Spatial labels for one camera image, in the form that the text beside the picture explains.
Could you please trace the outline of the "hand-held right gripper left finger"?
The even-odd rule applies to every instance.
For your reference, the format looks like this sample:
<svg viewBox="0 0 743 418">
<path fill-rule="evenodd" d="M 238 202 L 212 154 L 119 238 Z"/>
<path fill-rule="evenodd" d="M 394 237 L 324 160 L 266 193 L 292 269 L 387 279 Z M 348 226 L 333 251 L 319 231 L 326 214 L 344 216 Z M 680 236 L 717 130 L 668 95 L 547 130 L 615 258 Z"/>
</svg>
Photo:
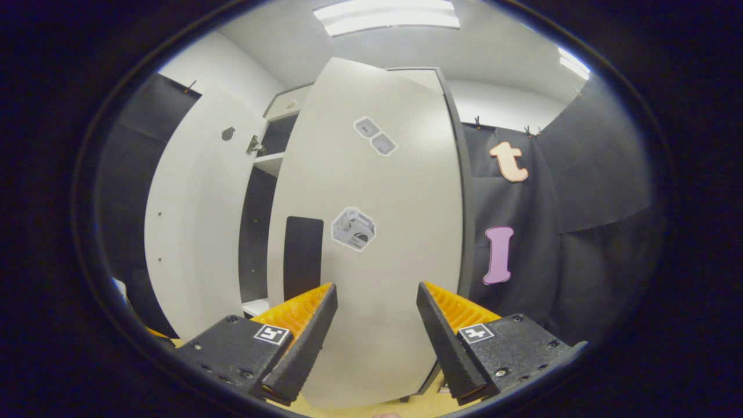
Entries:
<svg viewBox="0 0 743 418">
<path fill-rule="evenodd" d="M 229 315 L 178 348 L 208 383 L 245 399 L 291 405 L 323 349 L 337 312 L 327 283 L 254 318 Z"/>
</svg>

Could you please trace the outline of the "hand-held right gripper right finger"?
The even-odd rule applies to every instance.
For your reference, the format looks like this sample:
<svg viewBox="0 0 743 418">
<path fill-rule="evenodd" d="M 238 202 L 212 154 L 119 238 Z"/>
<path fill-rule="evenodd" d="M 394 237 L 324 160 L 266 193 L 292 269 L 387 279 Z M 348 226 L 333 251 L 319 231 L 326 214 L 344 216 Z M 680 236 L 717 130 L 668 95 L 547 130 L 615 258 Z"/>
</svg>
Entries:
<svg viewBox="0 0 743 418">
<path fill-rule="evenodd" d="M 497 315 L 430 282 L 419 284 L 416 305 L 459 405 L 501 401 L 539 385 L 565 370 L 587 346 L 560 340 L 527 315 Z"/>
</svg>

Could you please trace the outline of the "white shoe cabinet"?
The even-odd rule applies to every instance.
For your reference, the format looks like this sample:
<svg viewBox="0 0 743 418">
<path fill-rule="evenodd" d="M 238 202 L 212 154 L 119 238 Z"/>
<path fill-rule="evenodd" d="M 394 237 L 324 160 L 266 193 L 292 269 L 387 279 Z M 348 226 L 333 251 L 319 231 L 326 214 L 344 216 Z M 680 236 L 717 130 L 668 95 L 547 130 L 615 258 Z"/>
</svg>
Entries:
<svg viewBox="0 0 743 418">
<path fill-rule="evenodd" d="M 417 81 L 436 92 L 442 92 L 449 109 L 449 117 L 453 124 L 457 156 L 461 167 L 461 188 L 463 198 L 463 249 L 461 255 L 461 277 L 457 289 L 468 292 L 473 261 L 470 255 L 472 249 L 473 217 L 468 206 L 470 188 L 466 182 L 471 178 L 464 174 L 469 168 L 469 160 L 463 156 L 464 135 L 448 85 L 439 68 L 393 68 L 388 71 L 398 71 L 402 76 Z M 268 296 L 267 279 L 267 250 L 270 229 L 270 217 L 273 207 L 277 177 L 279 175 L 284 151 L 299 117 L 302 105 L 305 103 L 312 83 L 301 85 L 285 92 L 277 93 L 265 111 L 267 129 L 262 138 L 262 144 L 267 153 L 255 159 L 250 175 L 247 193 L 244 201 L 243 217 L 239 241 L 239 269 L 241 292 L 244 297 L 257 299 Z M 429 376 L 418 392 L 411 396 L 423 394 L 438 375 L 440 367 L 435 361 Z"/>
</svg>

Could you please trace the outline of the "white door with bar handle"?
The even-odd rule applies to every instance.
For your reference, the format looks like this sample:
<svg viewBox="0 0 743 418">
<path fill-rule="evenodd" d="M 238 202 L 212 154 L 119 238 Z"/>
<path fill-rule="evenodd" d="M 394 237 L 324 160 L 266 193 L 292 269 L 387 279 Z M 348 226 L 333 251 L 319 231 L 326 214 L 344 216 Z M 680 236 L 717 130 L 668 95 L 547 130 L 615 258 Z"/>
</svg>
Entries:
<svg viewBox="0 0 743 418">
<path fill-rule="evenodd" d="M 239 239 L 245 195 L 267 122 L 232 93 L 210 88 L 176 127 L 146 202 L 146 267 L 181 341 L 242 316 Z"/>
</svg>

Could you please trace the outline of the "small ceiling light panel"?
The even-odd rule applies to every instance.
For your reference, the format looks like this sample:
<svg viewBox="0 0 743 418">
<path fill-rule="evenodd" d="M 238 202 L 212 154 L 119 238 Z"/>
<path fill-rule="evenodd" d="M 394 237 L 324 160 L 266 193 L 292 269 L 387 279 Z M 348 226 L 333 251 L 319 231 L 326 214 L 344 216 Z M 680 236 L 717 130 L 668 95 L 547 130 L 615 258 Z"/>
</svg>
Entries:
<svg viewBox="0 0 743 418">
<path fill-rule="evenodd" d="M 581 77 L 581 79 L 590 79 L 591 69 L 589 69 L 589 67 L 581 63 L 576 56 L 571 55 L 565 49 L 558 47 L 557 51 L 560 55 L 559 63 L 561 66 L 572 71 L 574 74 L 578 75 L 578 77 Z"/>
</svg>

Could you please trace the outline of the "long ceiling light panel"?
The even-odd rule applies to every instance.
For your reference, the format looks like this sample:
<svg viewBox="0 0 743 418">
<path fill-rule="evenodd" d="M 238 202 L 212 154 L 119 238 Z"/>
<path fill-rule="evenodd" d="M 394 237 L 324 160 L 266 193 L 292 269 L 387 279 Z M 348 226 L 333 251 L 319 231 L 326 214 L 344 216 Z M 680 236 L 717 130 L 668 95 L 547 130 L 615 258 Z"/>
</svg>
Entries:
<svg viewBox="0 0 743 418">
<path fill-rule="evenodd" d="M 313 15 L 330 37 L 387 27 L 461 27 L 449 0 L 345 0 Z"/>
</svg>

